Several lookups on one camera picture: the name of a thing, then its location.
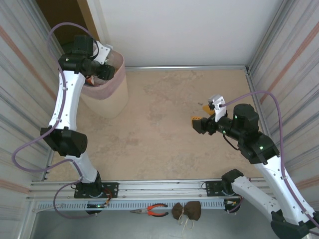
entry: mounting plate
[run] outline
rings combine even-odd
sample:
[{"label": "mounting plate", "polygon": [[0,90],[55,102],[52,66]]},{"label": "mounting plate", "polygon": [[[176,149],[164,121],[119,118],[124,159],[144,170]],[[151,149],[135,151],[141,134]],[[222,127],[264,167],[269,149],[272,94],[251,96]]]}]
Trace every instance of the mounting plate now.
[{"label": "mounting plate", "polygon": [[[117,198],[118,197],[118,191],[119,191],[119,183],[108,183],[108,182],[102,182],[102,188],[107,188],[108,190],[111,191],[112,193],[112,198]],[[79,190],[79,184],[76,185],[75,187],[75,192],[74,192],[74,198],[93,198],[88,194],[83,194],[81,190]],[[104,190],[102,190],[102,193],[98,197],[94,198],[108,198]]]},{"label": "mounting plate", "polygon": [[220,181],[206,181],[206,193],[208,197],[216,197],[216,196],[239,196],[236,193],[233,194],[227,194],[223,190],[223,186]]}]

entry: white bracket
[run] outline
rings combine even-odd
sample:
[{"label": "white bracket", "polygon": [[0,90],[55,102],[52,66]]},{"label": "white bracket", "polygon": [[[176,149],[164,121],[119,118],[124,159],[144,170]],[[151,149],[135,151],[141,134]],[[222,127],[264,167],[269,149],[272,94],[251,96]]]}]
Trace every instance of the white bracket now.
[{"label": "white bracket", "polygon": [[97,41],[97,43],[98,43],[98,48],[94,50],[93,55],[95,56],[98,53],[98,49],[99,49],[99,54],[94,60],[99,62],[101,65],[104,65],[105,63],[107,63],[108,55],[110,54],[113,47],[110,45],[103,46],[99,41]]},{"label": "white bracket", "polygon": [[219,105],[225,104],[224,97],[221,95],[213,95],[208,99],[209,106],[214,106],[215,110],[215,122],[218,122],[220,118],[226,115],[226,107],[220,107]]}]

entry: white wall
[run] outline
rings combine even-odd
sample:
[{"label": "white wall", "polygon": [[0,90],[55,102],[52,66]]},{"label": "white wall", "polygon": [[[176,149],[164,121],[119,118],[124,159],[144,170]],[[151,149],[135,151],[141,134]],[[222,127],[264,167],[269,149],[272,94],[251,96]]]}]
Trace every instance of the white wall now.
[{"label": "white wall", "polygon": [[87,0],[127,66],[248,64],[282,0]]}]

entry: brown cloth pouch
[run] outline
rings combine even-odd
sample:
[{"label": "brown cloth pouch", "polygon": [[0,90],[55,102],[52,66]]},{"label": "brown cloth pouch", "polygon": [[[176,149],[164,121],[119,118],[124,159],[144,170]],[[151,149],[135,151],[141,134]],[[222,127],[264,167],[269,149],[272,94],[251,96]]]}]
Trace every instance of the brown cloth pouch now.
[{"label": "brown cloth pouch", "polygon": [[178,220],[180,215],[183,213],[183,206],[180,203],[176,203],[171,210],[173,217]]},{"label": "brown cloth pouch", "polygon": [[199,201],[188,202],[184,207],[184,214],[189,217],[191,220],[198,221],[201,214],[201,205]]}]

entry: yellow object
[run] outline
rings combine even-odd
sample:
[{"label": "yellow object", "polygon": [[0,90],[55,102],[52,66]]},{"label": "yellow object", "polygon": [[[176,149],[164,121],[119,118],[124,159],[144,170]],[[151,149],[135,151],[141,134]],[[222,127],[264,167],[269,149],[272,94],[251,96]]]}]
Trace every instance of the yellow object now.
[{"label": "yellow object", "polygon": [[203,106],[203,110],[208,113],[210,116],[212,116],[213,114],[215,114],[215,110],[211,110],[209,105]]},{"label": "yellow object", "polygon": [[200,120],[202,119],[203,117],[199,117],[199,116],[192,116],[191,117],[191,126],[193,126],[193,120]]}]

